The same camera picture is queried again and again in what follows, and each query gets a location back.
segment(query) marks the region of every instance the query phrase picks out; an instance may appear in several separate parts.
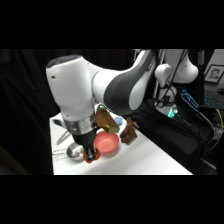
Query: cable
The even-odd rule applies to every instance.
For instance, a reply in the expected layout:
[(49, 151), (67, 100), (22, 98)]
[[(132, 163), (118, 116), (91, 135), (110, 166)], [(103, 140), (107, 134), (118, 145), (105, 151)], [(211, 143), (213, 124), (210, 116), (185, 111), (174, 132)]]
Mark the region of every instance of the cable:
[(208, 123), (209, 123), (209, 125), (211, 126), (211, 128), (212, 128), (212, 131), (213, 131), (213, 136), (215, 135), (215, 128), (214, 128), (214, 126), (213, 126), (213, 124), (211, 123), (211, 121), (204, 115), (204, 114), (202, 114), (201, 112), (199, 112), (199, 110), (196, 110), (189, 102), (187, 102), (187, 101), (185, 101), (185, 99), (183, 98), (183, 96), (181, 95), (181, 98), (183, 99), (183, 101), (187, 104), (187, 105), (189, 105), (195, 112), (197, 112), (197, 114), (199, 115), (201, 115)]
[(223, 129), (224, 129), (224, 127), (223, 127), (223, 120), (222, 120), (222, 115), (221, 115), (221, 113), (220, 113), (220, 111), (217, 109), (216, 110), (217, 112), (218, 112), (218, 114), (219, 114), (219, 117), (220, 117), (220, 120), (221, 120), (221, 124), (222, 124), (222, 134), (221, 134), (221, 136), (220, 136), (220, 138), (218, 139), (218, 141), (216, 142), (216, 144), (211, 148), (211, 149), (209, 149), (208, 151), (209, 152), (211, 152), (218, 144), (219, 144), (219, 142), (220, 142), (220, 140), (221, 140), (221, 138), (222, 138), (222, 135), (223, 135)]
[(172, 87), (173, 81), (174, 81), (174, 79), (175, 79), (175, 77), (176, 77), (176, 74), (177, 74), (177, 70), (178, 70), (178, 68), (179, 68), (179, 66), (180, 66), (180, 63), (182, 62), (181, 60), (183, 59), (183, 56), (184, 56), (185, 53), (186, 53), (185, 50), (186, 50), (186, 49), (183, 50), (183, 53), (182, 53), (182, 55), (181, 55), (181, 57), (180, 57), (180, 60), (179, 60), (179, 62), (178, 62), (178, 64), (177, 64), (177, 67), (176, 67), (176, 69), (175, 69), (173, 78), (172, 78), (172, 80), (171, 80), (171, 83), (170, 83), (170, 85), (169, 85), (169, 87), (168, 87), (166, 93), (164, 94), (164, 96), (162, 97), (162, 99), (159, 100), (159, 102), (157, 102), (157, 105), (156, 105), (155, 107), (158, 107), (159, 104), (163, 102), (163, 100), (164, 100), (165, 97), (166, 97), (166, 94), (169, 92), (170, 88)]

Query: orange object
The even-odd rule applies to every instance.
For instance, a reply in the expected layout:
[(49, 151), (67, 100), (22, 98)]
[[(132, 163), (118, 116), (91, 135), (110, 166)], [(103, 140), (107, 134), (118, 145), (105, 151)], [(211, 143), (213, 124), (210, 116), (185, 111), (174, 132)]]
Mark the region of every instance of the orange object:
[(107, 134), (105, 131), (102, 131), (97, 135), (94, 143), (102, 155), (108, 154), (117, 149), (119, 137), (116, 134)]
[[(100, 151), (96, 148), (96, 159), (93, 160), (93, 161), (98, 160), (98, 159), (100, 158), (100, 156), (101, 156)], [(91, 161), (91, 162), (88, 162), (88, 161), (87, 161), (86, 153), (84, 153), (84, 155), (83, 155), (83, 159), (84, 159), (87, 163), (89, 163), (89, 164), (93, 162), (93, 161)]]

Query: green light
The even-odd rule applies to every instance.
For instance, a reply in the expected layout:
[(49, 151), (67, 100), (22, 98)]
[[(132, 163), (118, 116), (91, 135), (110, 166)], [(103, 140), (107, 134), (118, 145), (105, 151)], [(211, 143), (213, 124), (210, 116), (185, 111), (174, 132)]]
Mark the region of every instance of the green light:
[(174, 116), (175, 116), (175, 114), (174, 114), (174, 112), (173, 112), (173, 108), (171, 108), (171, 109), (170, 109), (170, 112), (169, 112), (169, 114), (168, 114), (168, 117), (170, 117), (170, 118), (174, 118)]

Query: white table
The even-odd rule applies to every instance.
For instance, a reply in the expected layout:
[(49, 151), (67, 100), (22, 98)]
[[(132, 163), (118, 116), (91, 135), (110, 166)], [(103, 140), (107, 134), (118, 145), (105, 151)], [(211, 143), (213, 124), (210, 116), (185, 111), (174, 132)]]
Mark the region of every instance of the white table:
[[(61, 145), (56, 142), (65, 132), (65, 129), (55, 125), (50, 120), (52, 151), (66, 149), (74, 142), (69, 137)], [(120, 133), (126, 127), (120, 127)], [(55, 175), (192, 175), (183, 166), (177, 163), (163, 150), (148, 140), (143, 134), (137, 131), (138, 138), (125, 145), (120, 143), (116, 153), (109, 157), (103, 157), (91, 164), (86, 162), (73, 161), (66, 154), (53, 158)]]

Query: black cable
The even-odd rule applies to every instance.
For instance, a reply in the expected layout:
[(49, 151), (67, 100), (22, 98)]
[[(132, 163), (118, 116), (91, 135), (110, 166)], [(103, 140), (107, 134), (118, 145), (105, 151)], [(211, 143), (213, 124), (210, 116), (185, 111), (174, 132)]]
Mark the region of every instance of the black cable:
[(186, 49), (183, 50), (183, 53), (182, 53), (182, 55), (181, 55), (181, 57), (180, 57), (180, 60), (179, 60), (179, 62), (178, 62), (178, 64), (177, 64), (177, 67), (176, 67), (176, 69), (175, 69), (173, 78), (172, 78), (172, 80), (171, 80), (171, 83), (170, 83), (170, 85), (169, 85), (169, 87), (168, 87), (166, 93), (164, 94), (164, 96), (162, 97), (162, 99), (159, 100), (159, 102), (157, 102), (157, 105), (156, 105), (155, 107), (158, 107), (159, 104), (160, 104), (161, 102), (163, 102), (163, 100), (164, 100), (165, 97), (166, 97), (166, 94), (169, 92), (170, 88), (172, 87), (172, 85), (173, 85), (173, 81), (174, 81), (174, 79), (175, 79), (175, 77), (176, 77), (176, 74), (177, 74), (177, 70), (178, 70), (178, 68), (179, 68), (179, 66), (180, 66), (180, 63), (182, 62), (181, 60), (183, 60), (183, 56), (184, 56), (185, 53), (186, 53), (185, 50), (186, 50)]

